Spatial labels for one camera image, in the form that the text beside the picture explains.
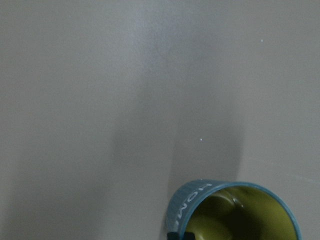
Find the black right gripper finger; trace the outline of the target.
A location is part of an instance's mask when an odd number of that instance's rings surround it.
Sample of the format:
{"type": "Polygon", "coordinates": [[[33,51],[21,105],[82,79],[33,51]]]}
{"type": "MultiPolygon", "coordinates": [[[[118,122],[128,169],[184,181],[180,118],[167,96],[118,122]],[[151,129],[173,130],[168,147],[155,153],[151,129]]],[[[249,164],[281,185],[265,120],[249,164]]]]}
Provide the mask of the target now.
{"type": "Polygon", "coordinates": [[[167,240],[195,240],[195,234],[193,232],[185,232],[180,235],[178,232],[168,232],[166,234],[167,240]]]}

